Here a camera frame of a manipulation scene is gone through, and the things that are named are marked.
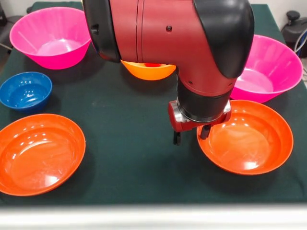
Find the bowl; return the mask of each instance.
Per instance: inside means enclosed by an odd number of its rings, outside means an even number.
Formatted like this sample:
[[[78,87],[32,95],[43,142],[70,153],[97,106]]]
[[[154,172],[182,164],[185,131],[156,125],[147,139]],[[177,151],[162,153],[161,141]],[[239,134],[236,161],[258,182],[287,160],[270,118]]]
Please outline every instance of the bowl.
[[[51,7],[21,18],[11,29],[12,45],[47,69],[66,69],[85,56],[91,38],[83,11]]]
[[[272,38],[255,35],[231,97],[264,103],[294,88],[302,76],[303,65],[295,52]]]
[[[176,69],[176,66],[174,65],[135,63],[127,61],[121,61],[121,63],[132,75],[139,79],[148,81],[156,81],[167,78]]]
[[[271,108],[252,101],[231,101],[228,122],[212,127],[206,140],[197,139],[217,166],[241,175],[258,175],[282,166],[290,157],[293,135],[287,122]]]
[[[0,132],[0,191],[34,196],[63,184],[79,167],[85,137],[76,123],[60,115],[17,120]]]
[[[37,113],[44,109],[52,90],[52,82],[45,74],[24,72],[7,79],[0,87],[0,102],[23,113]]]

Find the green fabric surface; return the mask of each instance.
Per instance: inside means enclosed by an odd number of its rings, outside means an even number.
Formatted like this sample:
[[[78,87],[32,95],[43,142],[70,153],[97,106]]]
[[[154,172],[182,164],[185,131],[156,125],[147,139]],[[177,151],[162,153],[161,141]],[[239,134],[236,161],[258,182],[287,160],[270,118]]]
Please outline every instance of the green fabric surface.
[[[81,8],[80,3],[38,2]],[[283,41],[267,5],[253,5],[256,33]],[[307,92],[303,83],[266,103],[293,130],[295,146],[281,168],[260,176],[240,176],[215,166],[201,152],[195,130],[172,143],[167,103],[176,98],[175,75],[148,82],[117,63],[103,61],[90,47],[84,60],[65,70],[40,67],[13,50],[0,83],[24,71],[47,74],[54,83],[43,113],[75,121],[87,148],[75,174],[59,188],[34,197],[0,195],[2,206],[283,203],[306,201]],[[23,117],[0,105],[0,128]]]

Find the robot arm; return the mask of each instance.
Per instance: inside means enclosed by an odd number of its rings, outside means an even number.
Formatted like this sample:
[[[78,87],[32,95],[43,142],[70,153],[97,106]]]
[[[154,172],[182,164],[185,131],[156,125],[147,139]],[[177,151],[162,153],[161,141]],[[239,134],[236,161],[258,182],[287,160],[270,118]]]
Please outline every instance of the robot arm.
[[[168,113],[175,138],[230,115],[229,98],[254,36],[248,0],[83,0],[93,45],[107,60],[177,66]]]

